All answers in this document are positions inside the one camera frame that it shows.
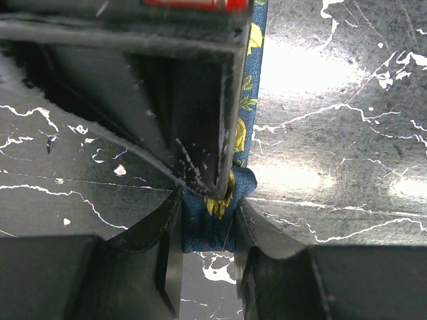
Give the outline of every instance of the red label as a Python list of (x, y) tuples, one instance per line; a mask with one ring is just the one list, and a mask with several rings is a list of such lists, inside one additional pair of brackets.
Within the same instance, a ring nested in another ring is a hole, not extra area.
[(162, 7), (185, 7), (211, 11), (242, 11), (248, 7), (248, 0), (143, 0), (148, 5)]

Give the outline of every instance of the black plastic part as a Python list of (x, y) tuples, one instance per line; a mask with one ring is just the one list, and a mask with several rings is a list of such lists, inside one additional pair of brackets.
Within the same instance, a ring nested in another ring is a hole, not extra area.
[(181, 193), (117, 237), (0, 239), (0, 319), (177, 319)]
[(234, 255), (246, 320), (427, 319), (427, 247), (304, 247), (243, 200)]
[(61, 15), (84, 19), (129, 21), (149, 19), (203, 23), (226, 27), (241, 27), (251, 18), (254, 2), (241, 11), (210, 11), (203, 9), (146, 5), (143, 0), (7, 0), (9, 10)]
[(236, 30), (0, 15), (4, 46), (50, 102), (142, 148), (179, 184), (218, 198), (232, 165), (249, 31), (249, 20)]

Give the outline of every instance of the black plastic bracket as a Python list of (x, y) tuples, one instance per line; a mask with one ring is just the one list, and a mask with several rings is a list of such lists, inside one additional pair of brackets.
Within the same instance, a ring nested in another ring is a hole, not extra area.
[(306, 247), (243, 200), (234, 255), (246, 320), (427, 319), (427, 247)]
[(0, 239), (1, 319), (177, 319), (181, 193), (109, 241)]
[[(54, 2), (93, 9), (87, 1)], [(9, 11), (0, 13), (0, 44), (22, 66), (26, 83), (85, 119), (90, 130), (101, 125), (126, 141), (180, 185), (224, 198), (250, 15), (238, 27), (221, 15), (215, 23), (198, 19), (189, 25), (185, 15), (173, 21), (103, 20), (36, 9), (46, 9), (43, 1), (8, 4)]]

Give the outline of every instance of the blue floral cloth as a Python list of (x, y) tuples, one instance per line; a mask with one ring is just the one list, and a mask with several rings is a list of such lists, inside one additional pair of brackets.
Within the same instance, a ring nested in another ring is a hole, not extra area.
[(255, 0), (254, 15), (246, 58), (238, 119), (241, 143), (235, 148), (232, 167), (236, 184), (233, 198), (222, 219), (210, 215), (205, 199), (186, 191), (183, 200), (183, 252), (234, 252), (234, 212), (238, 203), (256, 188), (255, 175), (246, 168), (251, 146), (258, 89), (260, 84), (262, 50), (267, 20), (267, 0)]

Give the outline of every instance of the yellow flower pattern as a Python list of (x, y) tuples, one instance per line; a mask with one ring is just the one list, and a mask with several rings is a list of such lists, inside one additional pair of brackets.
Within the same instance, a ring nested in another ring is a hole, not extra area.
[(233, 171), (230, 170), (230, 178), (228, 179), (227, 192), (224, 199), (205, 198), (207, 212), (209, 212), (210, 215), (214, 215), (219, 220), (222, 219), (226, 213), (226, 209), (232, 202), (235, 185), (236, 178), (234, 177)]
[(238, 118), (236, 125), (236, 140), (234, 141), (234, 152), (245, 151), (246, 126), (243, 120)]
[(260, 48), (262, 46), (262, 31), (259, 25), (251, 24), (251, 35), (249, 38), (248, 55), (252, 53), (252, 48)]
[(249, 93), (244, 95), (245, 91), (251, 91), (253, 87), (254, 84), (252, 83), (252, 75), (248, 75), (247, 77), (245, 77), (242, 83), (242, 95), (240, 97), (240, 107), (242, 109), (251, 111), (253, 110), (252, 106), (256, 105), (256, 103), (258, 102), (258, 99), (250, 99)]

